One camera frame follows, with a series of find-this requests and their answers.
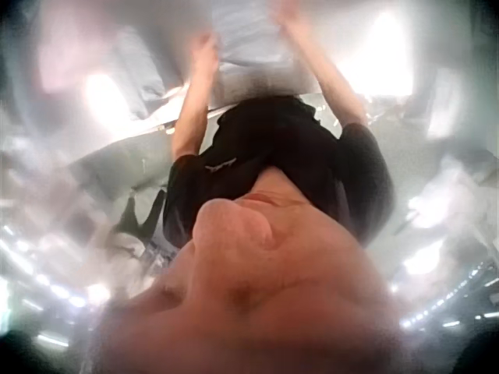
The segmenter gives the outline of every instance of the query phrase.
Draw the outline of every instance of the reflective surface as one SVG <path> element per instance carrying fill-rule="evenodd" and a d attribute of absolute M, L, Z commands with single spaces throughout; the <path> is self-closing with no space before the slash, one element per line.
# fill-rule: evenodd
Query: reflective surface
<path fill-rule="evenodd" d="M 7 5 L 0 332 L 29 334 L 55 368 L 91 370 L 93 329 L 108 300 L 122 297 L 101 239 L 131 188 L 142 222 L 168 178 L 171 137 L 156 130 L 171 134 L 179 115 L 190 34 L 213 24 L 221 36 L 203 148 L 226 104 L 262 93 L 302 94 L 340 134 L 262 4 L 243 3 Z M 366 250 L 398 306 L 406 365 L 451 372 L 499 323 L 497 20 L 480 1 L 316 0 L 306 10 L 363 96 L 394 179 L 395 211 Z M 139 288 L 175 254 L 157 228 L 138 256 Z"/>

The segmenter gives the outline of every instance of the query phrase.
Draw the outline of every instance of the person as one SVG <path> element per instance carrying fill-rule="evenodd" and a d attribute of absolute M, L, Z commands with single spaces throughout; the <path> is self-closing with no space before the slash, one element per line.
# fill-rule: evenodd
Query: person
<path fill-rule="evenodd" d="M 124 299 L 137 295 L 147 286 L 146 268 L 140 258 L 154 236 L 166 191 L 161 187 L 142 224 L 139 224 L 135 214 L 135 195 L 136 191 L 132 190 L 119 222 L 104 240 L 106 281 L 113 293 Z"/>
<path fill-rule="evenodd" d="M 366 244 L 393 205 L 361 101 L 296 0 L 275 11 L 342 124 L 335 139 L 294 97 L 243 102 L 199 154 L 218 69 L 197 39 L 172 139 L 165 236 L 180 251 L 101 324 L 103 372 L 386 373 L 400 328 Z"/>

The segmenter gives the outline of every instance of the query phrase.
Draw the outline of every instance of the lip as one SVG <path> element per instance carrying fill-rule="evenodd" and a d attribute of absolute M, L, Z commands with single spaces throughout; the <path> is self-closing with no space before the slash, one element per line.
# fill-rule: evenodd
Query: lip
<path fill-rule="evenodd" d="M 260 203 L 267 203 L 273 206 L 277 206 L 277 204 L 272 198 L 268 197 L 267 195 L 264 195 L 263 193 L 249 193 L 247 195 L 244 195 L 242 199 L 258 201 Z"/>

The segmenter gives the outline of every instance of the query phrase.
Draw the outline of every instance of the bright light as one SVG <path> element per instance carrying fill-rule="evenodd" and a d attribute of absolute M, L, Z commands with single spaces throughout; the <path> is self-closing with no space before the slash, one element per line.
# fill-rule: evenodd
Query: bright light
<path fill-rule="evenodd" d="M 3 248 L 3 250 L 9 255 L 10 259 L 12 260 L 13 263 L 17 265 L 22 271 L 25 273 L 28 273 L 29 275 L 32 275 L 34 272 L 33 265 L 24 257 L 22 257 L 20 254 L 13 252 L 9 246 L 0 239 L 0 247 Z"/>
<path fill-rule="evenodd" d="M 126 99 L 106 74 L 88 76 L 85 94 L 92 113 L 102 125 L 120 130 L 130 122 Z"/>
<path fill-rule="evenodd" d="M 50 281 L 48 278 L 43 275 L 43 274 L 38 274 L 37 277 L 35 278 L 39 284 L 43 284 L 44 286 L 50 285 Z"/>
<path fill-rule="evenodd" d="M 52 286 L 50 288 L 52 292 L 58 297 L 58 298 L 68 298 L 69 297 L 69 291 L 66 290 L 65 288 L 62 288 L 61 286 Z"/>
<path fill-rule="evenodd" d="M 87 304 L 87 302 L 85 301 L 84 298 L 79 298 L 76 296 L 73 296 L 72 298 L 70 298 L 69 302 L 77 308 L 82 308 Z"/>
<path fill-rule="evenodd" d="M 14 235 L 14 231 L 12 231 L 9 226 L 5 225 L 3 229 L 7 231 L 9 234 Z"/>
<path fill-rule="evenodd" d="M 29 275 L 32 275 L 34 273 L 33 265 L 31 265 L 31 263 L 24 259 L 21 255 L 15 252 L 10 252 L 10 258 L 17 265 L 17 267 L 19 267 L 25 273 Z"/>
<path fill-rule="evenodd" d="M 494 318 L 494 317 L 499 317 L 499 312 L 494 312 L 494 313 L 485 313 L 483 314 L 485 318 Z"/>
<path fill-rule="evenodd" d="M 381 13 L 368 35 L 357 56 L 340 64 L 353 89 L 367 96 L 411 95 L 410 44 L 395 15 Z"/>
<path fill-rule="evenodd" d="M 30 249 L 30 244 L 27 243 L 27 242 L 25 242 L 25 241 L 23 241 L 23 240 L 18 240 L 16 244 L 17 244 L 17 248 L 21 252 L 25 252 L 28 249 Z"/>
<path fill-rule="evenodd" d="M 0 277 L 0 334 L 9 328 L 9 282 Z"/>
<path fill-rule="evenodd" d="M 457 326 L 458 324 L 460 324 L 459 321 L 454 321 L 454 322 L 444 323 L 442 326 L 443 327 L 453 327 L 453 326 Z"/>
<path fill-rule="evenodd" d="M 409 208 L 417 211 L 412 224 L 417 228 L 432 228 L 440 224 L 448 215 L 451 194 L 438 194 L 432 198 L 415 197 L 409 200 Z"/>
<path fill-rule="evenodd" d="M 94 305 L 103 304 L 111 297 L 111 292 L 103 284 L 93 284 L 87 290 L 88 299 Z"/>
<path fill-rule="evenodd" d="M 0 239 L 0 247 L 2 247 L 3 250 L 6 251 L 7 253 L 10 253 L 9 246 L 3 240 L 1 240 L 1 239 Z"/>
<path fill-rule="evenodd" d="M 38 335 L 37 339 L 39 341 L 43 341 L 45 343 L 50 343 L 50 344 L 58 345 L 59 347 L 67 348 L 69 346 L 69 342 L 67 340 L 66 341 L 57 340 L 57 339 L 54 339 L 53 337 L 47 337 L 47 336 L 42 335 L 42 334 Z"/>
<path fill-rule="evenodd" d="M 485 283 L 485 287 L 489 287 L 489 286 L 491 286 L 492 284 L 497 283 L 497 282 L 499 282 L 499 278 L 496 278 L 496 279 L 494 279 L 494 280 L 491 280 L 489 283 Z"/>
<path fill-rule="evenodd" d="M 25 298 L 23 299 L 23 304 L 28 305 L 30 308 L 37 310 L 38 312 L 41 312 L 44 310 L 41 306 L 38 304 L 35 304 L 34 302 L 31 302 L 30 300 L 26 300 Z"/>
<path fill-rule="evenodd" d="M 407 272 L 411 275 L 426 274 L 434 270 L 440 261 L 440 248 L 443 240 L 420 249 L 416 254 L 404 262 Z"/>

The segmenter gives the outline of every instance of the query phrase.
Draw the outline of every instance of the ceiling light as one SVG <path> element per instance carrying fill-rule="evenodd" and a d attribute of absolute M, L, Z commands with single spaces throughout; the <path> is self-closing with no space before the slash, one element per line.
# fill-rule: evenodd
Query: ceiling light
<path fill-rule="evenodd" d="M 494 280 L 491 280 L 489 283 L 485 283 L 485 287 L 489 287 L 489 286 L 491 286 L 492 284 L 497 283 L 497 282 L 499 282 L 499 278 L 496 278 L 496 279 L 494 279 Z"/>
<path fill-rule="evenodd" d="M 21 255 L 15 252 L 10 252 L 10 258 L 12 261 L 25 273 L 32 275 L 34 273 L 33 265 L 26 259 L 24 259 Z"/>
<path fill-rule="evenodd" d="M 458 324 L 460 324 L 459 321 L 454 321 L 454 322 L 444 323 L 442 326 L 443 327 L 453 327 L 453 326 L 457 326 Z"/>
<path fill-rule="evenodd" d="M 37 310 L 38 312 L 41 312 L 42 310 L 44 310 L 38 304 L 35 304 L 34 302 L 31 302 L 30 300 L 26 300 L 25 298 L 23 299 L 23 304 L 29 306 L 32 309 Z"/>
<path fill-rule="evenodd" d="M 420 275 L 434 270 L 440 261 L 440 248 L 443 244 L 444 241 L 439 240 L 416 252 L 404 262 L 407 272 L 411 275 Z"/>
<path fill-rule="evenodd" d="M 367 35 L 359 53 L 339 64 L 354 91 L 367 96 L 411 95 L 410 43 L 397 17 L 381 13 Z"/>
<path fill-rule="evenodd" d="M 94 305 L 101 305 L 111 297 L 111 292 L 103 284 L 93 284 L 87 290 L 89 302 Z"/>
<path fill-rule="evenodd" d="M 77 296 L 70 298 L 69 302 L 77 308 L 82 308 L 87 304 L 84 298 L 79 298 Z"/>
<path fill-rule="evenodd" d="M 28 249 L 30 249 L 30 244 L 27 243 L 27 242 L 25 242 L 25 241 L 23 241 L 23 240 L 18 240 L 16 244 L 17 244 L 17 248 L 21 252 L 25 252 Z"/>
<path fill-rule="evenodd" d="M 493 312 L 493 313 L 485 313 L 483 314 L 485 318 L 495 318 L 499 317 L 499 312 Z"/>
<path fill-rule="evenodd" d="M 5 225 L 3 229 L 7 231 L 9 234 L 14 235 L 14 231 L 12 231 L 9 226 Z"/>
<path fill-rule="evenodd" d="M 38 274 L 37 277 L 35 278 L 39 284 L 43 284 L 44 286 L 50 285 L 50 281 L 48 278 L 43 275 L 43 274 Z"/>
<path fill-rule="evenodd" d="M 126 99 L 106 74 L 88 76 L 85 95 L 95 119 L 110 130 L 123 130 L 130 122 Z"/>
<path fill-rule="evenodd" d="M 62 288 L 61 286 L 54 285 L 51 287 L 52 292 L 58 297 L 58 298 L 68 298 L 69 297 L 69 291 L 66 290 L 65 288 Z"/>
<path fill-rule="evenodd" d="M 10 253 L 9 246 L 3 240 L 1 240 L 1 239 L 0 239 L 0 247 L 2 247 L 3 250 L 6 251 L 7 253 Z"/>
<path fill-rule="evenodd" d="M 68 341 L 54 339 L 53 337 L 47 337 L 46 335 L 42 335 L 42 334 L 38 335 L 37 339 L 39 341 L 43 341 L 45 343 L 50 343 L 50 344 L 53 344 L 53 345 L 58 345 L 59 347 L 67 348 L 69 346 L 69 342 Z"/>

